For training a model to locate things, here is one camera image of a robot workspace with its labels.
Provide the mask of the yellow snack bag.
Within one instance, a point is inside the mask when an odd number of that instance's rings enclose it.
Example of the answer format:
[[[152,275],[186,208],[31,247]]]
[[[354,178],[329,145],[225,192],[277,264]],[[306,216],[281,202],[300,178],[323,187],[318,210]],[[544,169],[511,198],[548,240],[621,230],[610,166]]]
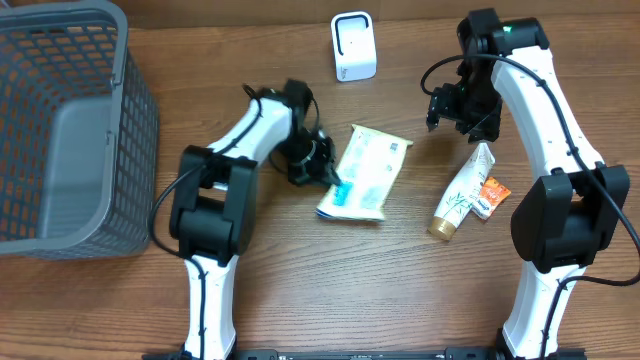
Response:
[[[353,133],[332,185],[316,207],[326,219],[382,222],[383,205],[413,142],[361,125]]]

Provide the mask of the white bamboo print tube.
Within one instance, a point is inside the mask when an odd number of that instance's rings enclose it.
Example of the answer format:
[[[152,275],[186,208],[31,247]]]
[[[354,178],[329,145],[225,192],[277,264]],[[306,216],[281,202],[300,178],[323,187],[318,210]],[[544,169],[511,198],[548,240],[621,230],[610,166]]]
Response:
[[[471,211],[495,157],[486,143],[480,143],[445,190],[432,218],[428,231],[439,239],[449,241]]]

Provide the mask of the small orange packet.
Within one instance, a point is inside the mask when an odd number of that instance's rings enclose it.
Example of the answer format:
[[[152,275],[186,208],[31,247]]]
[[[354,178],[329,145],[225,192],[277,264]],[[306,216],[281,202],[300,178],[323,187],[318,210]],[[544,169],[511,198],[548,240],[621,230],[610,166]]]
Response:
[[[488,220],[496,208],[511,195],[511,190],[490,176],[478,197],[473,201],[472,211],[482,220]]]

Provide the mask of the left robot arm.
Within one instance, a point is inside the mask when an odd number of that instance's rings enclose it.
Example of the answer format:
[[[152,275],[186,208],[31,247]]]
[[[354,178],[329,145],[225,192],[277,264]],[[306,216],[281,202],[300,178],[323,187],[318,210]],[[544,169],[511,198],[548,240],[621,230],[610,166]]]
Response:
[[[247,87],[247,112],[222,138],[188,146],[174,194],[169,233],[187,269],[189,333],[181,359],[227,359],[236,344],[235,275],[255,228],[258,174],[278,151],[296,186],[339,185],[335,147],[319,123],[305,124],[317,105],[309,86],[289,79],[283,89]]]

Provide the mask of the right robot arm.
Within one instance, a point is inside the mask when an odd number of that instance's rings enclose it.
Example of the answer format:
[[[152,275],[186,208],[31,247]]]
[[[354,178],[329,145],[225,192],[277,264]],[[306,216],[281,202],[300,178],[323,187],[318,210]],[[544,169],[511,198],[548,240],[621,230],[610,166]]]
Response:
[[[488,145],[508,109],[518,128],[533,184],[511,218],[511,238],[523,266],[513,309],[492,347],[449,348],[450,359],[581,359],[562,349],[557,334],[571,292],[606,249],[617,226],[628,226],[623,205],[630,179],[609,166],[577,124],[555,75],[549,40],[538,20],[501,21],[475,10],[457,28],[458,81],[429,91],[427,126],[443,119],[477,145],[469,170],[448,188],[431,232],[450,237],[452,214],[470,205],[490,162]]]

